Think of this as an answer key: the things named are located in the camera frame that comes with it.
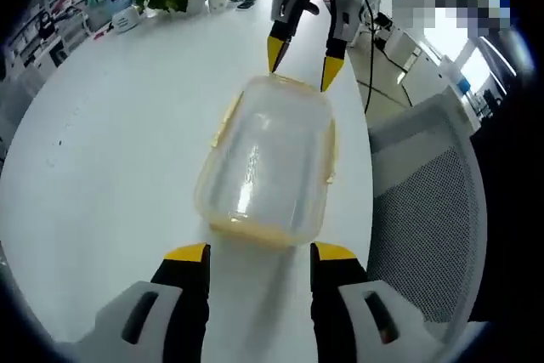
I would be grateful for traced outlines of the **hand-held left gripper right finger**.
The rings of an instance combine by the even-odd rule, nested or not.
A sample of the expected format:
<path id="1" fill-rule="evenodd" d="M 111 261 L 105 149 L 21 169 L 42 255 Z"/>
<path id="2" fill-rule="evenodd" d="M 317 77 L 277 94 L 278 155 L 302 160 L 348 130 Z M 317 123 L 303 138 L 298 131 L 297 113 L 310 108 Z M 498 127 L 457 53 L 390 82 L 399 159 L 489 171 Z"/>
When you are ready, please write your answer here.
<path id="1" fill-rule="evenodd" d="M 370 281 L 345 247 L 310 245 L 310 315 L 319 362 L 429 362 L 422 312 L 384 281 Z"/>

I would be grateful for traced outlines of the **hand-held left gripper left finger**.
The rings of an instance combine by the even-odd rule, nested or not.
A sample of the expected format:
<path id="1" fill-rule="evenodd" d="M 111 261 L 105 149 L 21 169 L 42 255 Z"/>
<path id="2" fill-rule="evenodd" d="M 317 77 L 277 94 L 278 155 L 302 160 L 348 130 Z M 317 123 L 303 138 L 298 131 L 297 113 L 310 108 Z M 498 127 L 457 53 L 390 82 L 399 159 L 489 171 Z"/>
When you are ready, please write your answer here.
<path id="1" fill-rule="evenodd" d="M 96 315 L 92 362 L 199 362 L 209 319 L 211 246 L 178 247 L 150 281 L 132 284 Z"/>

